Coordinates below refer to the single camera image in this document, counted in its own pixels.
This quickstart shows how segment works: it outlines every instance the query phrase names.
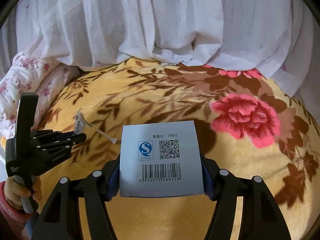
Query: red sleeve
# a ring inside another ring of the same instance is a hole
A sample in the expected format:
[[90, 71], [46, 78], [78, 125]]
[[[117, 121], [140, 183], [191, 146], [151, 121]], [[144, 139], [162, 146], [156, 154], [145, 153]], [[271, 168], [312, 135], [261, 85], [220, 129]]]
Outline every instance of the red sleeve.
[[4, 197], [4, 181], [0, 183], [0, 212], [15, 235], [20, 239], [21, 231], [24, 229], [25, 224], [31, 217], [31, 214], [26, 214], [23, 211], [15, 210]]

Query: gold bracelet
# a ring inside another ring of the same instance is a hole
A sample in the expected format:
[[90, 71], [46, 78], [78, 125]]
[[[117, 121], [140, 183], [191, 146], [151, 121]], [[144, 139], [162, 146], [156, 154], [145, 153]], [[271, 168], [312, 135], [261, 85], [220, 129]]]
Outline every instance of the gold bracelet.
[[7, 200], [7, 202], [14, 208], [16, 209], [17, 211], [20, 211], [23, 209], [23, 207], [16, 207], [14, 204], [11, 203], [11, 201], [7, 198], [7, 196], [5, 195], [4, 193], [4, 188], [3, 188], [3, 195], [4, 195], [4, 198]]

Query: yellow floral blanket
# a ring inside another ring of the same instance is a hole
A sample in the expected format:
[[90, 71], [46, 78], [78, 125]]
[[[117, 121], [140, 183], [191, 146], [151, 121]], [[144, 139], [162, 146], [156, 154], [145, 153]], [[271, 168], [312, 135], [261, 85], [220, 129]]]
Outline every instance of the yellow floral blanket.
[[[90, 127], [73, 157], [42, 176], [44, 206], [63, 176], [86, 177], [115, 159], [127, 124], [194, 120], [200, 150], [235, 176], [265, 180], [293, 240], [303, 239], [320, 214], [320, 133], [301, 103], [284, 95], [256, 70], [226, 72], [207, 66], [161, 66], [131, 58], [87, 73], [60, 93], [41, 128], [73, 130], [82, 108], [88, 122], [118, 139], [113, 145]], [[84, 239], [89, 238], [80, 201]], [[232, 239], [241, 222], [239, 198]], [[123, 240], [203, 239], [215, 203], [205, 195], [107, 203], [115, 232]]]

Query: pink floral fabric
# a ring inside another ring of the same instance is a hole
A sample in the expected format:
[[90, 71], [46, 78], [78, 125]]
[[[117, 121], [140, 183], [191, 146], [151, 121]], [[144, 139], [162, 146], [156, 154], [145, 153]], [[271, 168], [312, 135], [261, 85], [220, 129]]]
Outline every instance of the pink floral fabric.
[[213, 130], [236, 139], [248, 136], [257, 148], [270, 146], [280, 134], [276, 111], [252, 96], [229, 94], [212, 103], [211, 109], [220, 114], [211, 123]]
[[7, 74], [0, 82], [0, 133], [12, 138], [18, 102], [22, 92], [39, 95], [36, 109], [36, 128], [53, 100], [80, 71], [77, 67], [60, 64], [53, 58], [33, 59], [23, 53], [17, 54]]
[[235, 77], [238, 77], [240, 75], [244, 75], [246, 76], [247, 78], [262, 78], [262, 75], [261, 73], [257, 70], [257, 69], [251, 69], [251, 70], [247, 70], [247, 71], [226, 71], [226, 70], [223, 70], [223, 69], [219, 69], [219, 74], [221, 76], [229, 76], [231, 78], [235, 78]]

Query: human hand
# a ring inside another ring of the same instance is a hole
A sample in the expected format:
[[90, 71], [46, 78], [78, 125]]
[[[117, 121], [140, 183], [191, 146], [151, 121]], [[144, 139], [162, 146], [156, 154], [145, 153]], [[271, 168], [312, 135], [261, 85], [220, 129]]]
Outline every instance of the human hand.
[[[33, 199], [39, 203], [42, 199], [41, 192], [41, 180], [38, 177], [32, 186], [34, 193]], [[4, 196], [14, 208], [21, 209], [21, 197], [30, 197], [31, 192], [26, 187], [19, 185], [13, 180], [13, 177], [9, 177], [4, 184]]]

